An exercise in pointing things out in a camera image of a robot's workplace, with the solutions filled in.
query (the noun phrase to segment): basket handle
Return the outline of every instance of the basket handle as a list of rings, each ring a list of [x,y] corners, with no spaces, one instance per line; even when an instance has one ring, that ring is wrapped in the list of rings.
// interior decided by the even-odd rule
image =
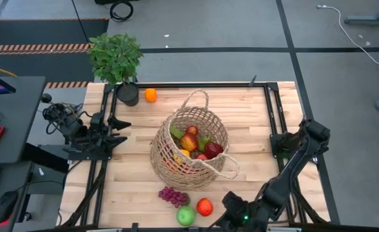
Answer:
[[[205,92],[204,90],[196,89],[196,90],[192,91],[192,92],[188,95],[187,99],[185,99],[184,103],[182,103],[182,106],[181,106],[181,108],[179,108],[178,111],[181,111],[182,109],[184,109],[185,106],[187,105],[188,101],[191,99],[191,97],[192,97],[194,94],[196,94],[197,92],[201,92],[201,93],[203,93],[203,94],[205,95],[205,109],[208,110],[208,102],[209,102],[208,93]]]
[[[202,165],[204,165],[205,167],[209,168],[211,171],[213,171],[218,176],[224,177],[226,179],[234,179],[235,177],[237,177],[237,175],[240,173],[240,164],[233,157],[231,157],[231,155],[228,155],[228,154],[225,154],[225,153],[221,153],[217,157],[219,157],[219,156],[225,156],[225,157],[227,157],[229,160],[231,160],[235,164],[236,170],[235,170],[234,175],[232,175],[232,176],[225,175],[225,174],[217,171],[213,166],[211,166],[211,165],[207,164],[206,162],[204,162],[203,160],[199,160],[199,159],[193,160],[194,161],[193,165],[199,162]]]

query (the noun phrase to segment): apple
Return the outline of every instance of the apple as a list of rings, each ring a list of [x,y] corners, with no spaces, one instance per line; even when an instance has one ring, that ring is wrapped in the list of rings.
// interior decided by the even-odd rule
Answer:
[[[207,155],[202,154],[202,153],[199,153],[195,158],[200,159],[200,160],[208,160]]]
[[[195,210],[189,206],[182,206],[177,212],[177,221],[182,226],[190,226],[195,220]]]

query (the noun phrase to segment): grapes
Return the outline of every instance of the grapes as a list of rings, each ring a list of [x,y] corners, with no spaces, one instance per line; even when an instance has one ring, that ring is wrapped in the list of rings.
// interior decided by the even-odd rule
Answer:
[[[190,203],[190,196],[187,193],[175,191],[171,187],[166,187],[158,192],[158,197],[167,202],[171,202],[176,208],[187,206]]]

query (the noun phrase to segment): gray desk surface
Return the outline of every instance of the gray desk surface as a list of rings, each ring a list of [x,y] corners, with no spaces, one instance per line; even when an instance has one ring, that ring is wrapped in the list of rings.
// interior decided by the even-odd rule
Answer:
[[[5,132],[0,139],[0,164],[17,162],[29,136],[46,81],[45,77],[1,77],[16,89],[0,95],[0,125]]]
[[[19,162],[12,165],[4,165],[0,167],[0,198],[3,193],[13,191],[21,186],[24,186],[28,179],[29,174],[32,172],[33,163],[30,161]],[[16,217],[21,209],[21,202],[25,188],[19,190],[19,196],[14,208],[12,216],[3,224],[0,224],[0,232],[12,231]]]

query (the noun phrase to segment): black metal frame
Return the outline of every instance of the black metal frame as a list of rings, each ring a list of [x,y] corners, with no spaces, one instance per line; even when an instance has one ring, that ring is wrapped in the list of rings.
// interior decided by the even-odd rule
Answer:
[[[280,119],[280,125],[282,128],[282,133],[287,131],[287,124],[286,120],[284,117],[284,111],[282,109],[282,103],[281,103],[281,98],[280,98],[280,93],[278,91],[278,84],[277,82],[179,82],[179,83],[173,83],[173,82],[164,82],[164,83],[136,83],[136,85],[139,88],[245,88],[245,87],[250,87],[250,88],[256,88],[256,87],[261,87],[264,90],[264,95],[266,98],[266,104],[267,104],[267,110],[268,110],[268,115],[269,115],[269,123],[271,126],[271,135],[270,137],[273,136],[279,136],[277,133],[277,125],[275,122],[275,115],[274,115],[274,110],[273,110],[273,105],[271,103],[271,92],[274,93],[275,97],[275,102],[277,106],[277,113],[278,117]],[[111,88],[106,85],[104,89],[104,96],[102,98],[102,106],[101,106],[101,112],[104,113],[106,109],[106,103],[108,99],[108,93],[111,91]],[[116,101],[116,94],[113,94],[113,99],[112,101]],[[115,107],[116,104],[111,104],[111,114],[115,113]],[[279,172],[284,169],[284,159],[281,156],[275,157],[277,160]],[[81,219],[81,227],[73,227],[74,231],[80,230],[82,227],[90,227],[90,226],[98,226],[99,224],[99,218],[101,215],[101,206],[102,206],[102,195],[103,195],[103,189],[104,189],[104,179],[105,179],[105,173],[106,173],[106,167],[108,165],[107,160],[103,160],[101,164],[101,169],[100,172],[93,181],[93,178],[95,176],[95,171],[96,171],[96,160],[91,161],[91,168],[88,174],[88,182],[87,182],[87,188],[86,188],[86,194],[84,200],[81,202],[79,207],[77,208],[76,213],[74,213],[77,218],[82,217]],[[320,172],[320,180],[322,181],[323,179],[327,178],[328,180],[328,175],[327,173]],[[331,191],[331,186],[323,186],[323,189],[328,188]],[[97,200],[95,203],[95,210],[94,210],[94,215],[93,215],[93,223],[92,225],[86,225],[86,221],[88,218],[88,208],[89,208],[89,201],[92,198],[92,196],[95,194],[97,191]],[[326,202],[327,205],[333,204],[335,207],[334,201],[331,198],[328,198],[326,196]],[[302,223],[306,223],[306,214],[300,204],[297,205],[298,208],[298,215],[300,218],[300,221]],[[287,219],[289,221],[294,221],[293,220],[293,210],[291,208],[291,203],[290,201],[288,202],[286,206],[286,211],[287,211]],[[48,231],[71,231],[70,227],[74,226],[75,223],[77,222],[77,218],[74,218],[70,223],[66,222],[63,224],[62,227],[57,227],[52,230]],[[122,228],[123,231],[137,231],[137,224],[131,228]],[[193,227],[181,227],[181,228],[143,228],[139,229],[140,231],[206,231],[207,228],[200,227],[200,228],[193,228]],[[209,231],[221,231],[221,228],[211,228]]]

